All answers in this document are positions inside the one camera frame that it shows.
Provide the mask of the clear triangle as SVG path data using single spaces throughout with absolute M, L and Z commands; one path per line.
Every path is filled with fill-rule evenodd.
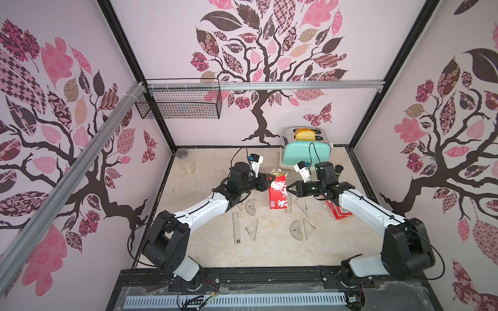
M 303 200 L 302 198 L 297 198 L 294 201 L 297 204 L 297 206 L 301 209 L 301 211 L 303 212 L 303 214 L 306 217 L 309 217 L 309 210 L 308 210 L 308 207 L 307 207 L 307 202 L 305 200 Z
M 305 218 L 303 219 L 303 228 L 304 228 L 305 238 L 308 241 L 312 237 L 313 233 L 316 231 L 316 228 L 314 225 L 310 223 L 309 220 Z

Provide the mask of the red ruler set package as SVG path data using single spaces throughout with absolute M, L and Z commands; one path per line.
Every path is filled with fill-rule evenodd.
M 274 169 L 269 174 L 275 177 L 268 189 L 270 209 L 287 209 L 289 199 L 287 195 L 287 173 L 281 169 Z
M 334 204 L 332 201 L 329 200 L 325 201 L 325 207 L 335 220 L 342 220 L 350 216 L 353 216 L 351 212 L 349 212 L 346 209 L 343 209 L 340 206 L 337 206 L 336 204 Z

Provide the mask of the clear straight ruler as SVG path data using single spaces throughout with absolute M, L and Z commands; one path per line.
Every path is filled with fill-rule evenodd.
M 233 224 L 233 240 L 234 244 L 240 244 L 241 243 L 241 230 L 240 230 L 240 223 L 239 223 L 239 215 L 238 212 L 234 212 L 232 214 L 232 224 Z
M 287 208 L 285 210 L 285 214 L 290 215 L 292 213 L 292 197 L 288 196 L 287 197 Z

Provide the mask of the clear protractor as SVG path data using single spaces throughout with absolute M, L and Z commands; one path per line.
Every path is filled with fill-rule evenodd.
M 295 240 L 303 241 L 303 232 L 302 232 L 301 221 L 299 221 L 299 220 L 292 221 L 290 226 L 289 226 L 289 232 Z
M 245 211 L 250 216 L 255 216 L 256 214 L 256 200 L 250 199 L 245 204 Z

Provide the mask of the clear triangle set square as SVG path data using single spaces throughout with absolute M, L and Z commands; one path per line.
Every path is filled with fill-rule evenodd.
M 248 235 L 250 236 L 250 239 L 253 242 L 255 242 L 255 240 L 256 240 L 257 231 L 258 231 L 258 224 L 259 224 L 259 220 L 256 219 L 245 227 L 246 232 L 248 233 Z

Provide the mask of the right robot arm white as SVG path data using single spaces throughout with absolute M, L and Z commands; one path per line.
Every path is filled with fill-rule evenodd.
M 317 179 L 311 179 L 311 165 L 301 161 L 294 166 L 302 179 L 287 190 L 298 198 L 312 196 L 333 202 L 368 224 L 383 240 L 382 250 L 356 255 L 342 261 L 340 277 L 345 285 L 364 277 L 389 275 L 399 281 L 416 277 L 436 263 L 424 223 L 390 212 L 365 197 L 352 184 L 339 181 L 341 170 L 330 162 L 315 164 Z

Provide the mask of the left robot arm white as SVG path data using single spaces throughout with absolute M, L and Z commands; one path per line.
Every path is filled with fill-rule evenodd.
M 180 277 L 191 287 L 202 282 L 203 267 L 187 256 L 189 237 L 215 217 L 242 202 L 242 195 L 269 190 L 276 176 L 259 172 L 255 162 L 238 162 L 212 193 L 200 203 L 172 214 L 163 211 L 152 221 L 140 253 L 153 267 Z

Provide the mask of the mint green toaster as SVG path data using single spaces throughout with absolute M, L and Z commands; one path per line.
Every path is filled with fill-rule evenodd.
M 300 161 L 308 163 L 319 163 L 328 161 L 332 146 L 327 135 L 320 128 L 308 128 L 316 132 L 315 141 L 297 141 L 295 132 L 297 129 L 306 127 L 288 128 L 283 133 L 283 147 L 280 149 L 279 166 L 284 169 L 292 169 Z

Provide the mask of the yellow toast slice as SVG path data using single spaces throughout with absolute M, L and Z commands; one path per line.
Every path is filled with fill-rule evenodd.
M 316 132 L 312 129 L 300 128 L 295 132 L 294 138 L 297 141 L 315 141 Z

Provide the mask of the clear glass jar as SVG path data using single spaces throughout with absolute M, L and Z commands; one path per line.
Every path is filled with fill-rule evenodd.
M 180 163 L 180 168 L 185 174 L 192 175 L 195 172 L 195 164 L 193 163 L 188 149 L 178 149 L 175 153 L 175 157 Z

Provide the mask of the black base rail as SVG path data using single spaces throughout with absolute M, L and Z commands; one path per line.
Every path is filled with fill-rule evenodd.
M 223 286 L 318 284 L 326 289 L 348 289 L 340 266 L 288 266 L 205 268 L 194 281 L 162 273 L 156 269 L 134 269 L 120 272 L 115 287 L 165 286 L 170 290 L 220 289 Z

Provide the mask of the aluminium rail back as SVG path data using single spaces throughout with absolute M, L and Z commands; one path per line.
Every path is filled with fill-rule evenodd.
M 159 83 L 148 81 L 149 89 L 212 89 L 219 91 L 250 91 L 250 90 L 297 90 L 297 89 L 383 89 L 385 81 L 382 80 L 337 80 L 337 81 L 305 81 L 305 82 L 231 82 L 220 83 L 217 80 L 207 82 L 179 82 Z

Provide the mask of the aluminium rail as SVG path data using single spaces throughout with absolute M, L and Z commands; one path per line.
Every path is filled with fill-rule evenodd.
M 1 257 L 1 294 L 14 280 L 25 264 L 28 256 L 48 231 L 54 219 L 65 206 L 69 197 L 89 170 L 93 161 L 101 153 L 115 129 L 124 119 L 137 99 L 147 90 L 144 82 L 135 82 L 123 95 L 109 119 L 100 127 L 89 145 L 81 152 L 68 172 L 51 191 L 41 207 L 29 219 Z
M 219 91 L 250 91 L 250 90 L 297 90 L 297 89 L 383 89 L 385 81 L 382 80 L 337 80 L 337 81 L 305 81 L 305 82 L 231 82 L 220 83 L 217 80 L 207 82 L 179 82 L 159 83 L 148 81 L 149 89 L 212 89 Z

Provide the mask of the aluminium rail left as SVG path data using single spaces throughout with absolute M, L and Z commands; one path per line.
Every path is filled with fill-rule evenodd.
M 123 95 L 109 119 L 100 127 L 89 145 L 81 152 L 68 172 L 51 191 L 41 207 L 29 219 L 1 257 L 1 294 L 14 280 L 25 264 L 28 256 L 48 231 L 54 219 L 65 206 L 69 197 L 89 170 L 93 161 L 101 153 L 115 129 L 124 119 L 137 99 L 147 90 L 144 82 L 135 82 Z

